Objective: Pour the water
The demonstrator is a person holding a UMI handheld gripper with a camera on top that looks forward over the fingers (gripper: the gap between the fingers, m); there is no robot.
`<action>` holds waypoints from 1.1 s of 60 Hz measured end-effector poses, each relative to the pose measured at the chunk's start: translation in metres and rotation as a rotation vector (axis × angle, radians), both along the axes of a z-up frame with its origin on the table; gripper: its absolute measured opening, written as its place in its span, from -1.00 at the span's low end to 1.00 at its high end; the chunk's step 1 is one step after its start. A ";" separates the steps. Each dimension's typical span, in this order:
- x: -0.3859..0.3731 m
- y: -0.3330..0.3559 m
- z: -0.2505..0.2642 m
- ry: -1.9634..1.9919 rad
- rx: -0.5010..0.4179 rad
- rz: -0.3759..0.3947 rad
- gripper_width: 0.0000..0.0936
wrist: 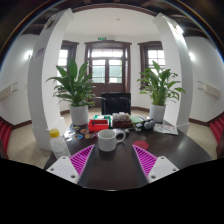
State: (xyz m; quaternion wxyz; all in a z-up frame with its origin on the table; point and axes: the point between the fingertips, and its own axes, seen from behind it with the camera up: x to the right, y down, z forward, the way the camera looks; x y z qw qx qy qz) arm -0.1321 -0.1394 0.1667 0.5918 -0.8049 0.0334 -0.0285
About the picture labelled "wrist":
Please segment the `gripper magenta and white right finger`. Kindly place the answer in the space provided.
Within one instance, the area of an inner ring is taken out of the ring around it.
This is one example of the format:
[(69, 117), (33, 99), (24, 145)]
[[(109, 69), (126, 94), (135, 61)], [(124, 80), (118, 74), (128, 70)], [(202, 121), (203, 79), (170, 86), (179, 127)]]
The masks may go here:
[(178, 171), (178, 168), (165, 156), (156, 157), (137, 145), (132, 145), (142, 171), (149, 183)]

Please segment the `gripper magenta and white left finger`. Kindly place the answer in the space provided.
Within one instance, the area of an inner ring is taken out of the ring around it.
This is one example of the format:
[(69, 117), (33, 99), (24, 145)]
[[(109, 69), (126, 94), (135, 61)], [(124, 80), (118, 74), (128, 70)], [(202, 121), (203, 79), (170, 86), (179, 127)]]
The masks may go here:
[(47, 171), (67, 181), (77, 184), (95, 145), (90, 145), (72, 156), (62, 156)]

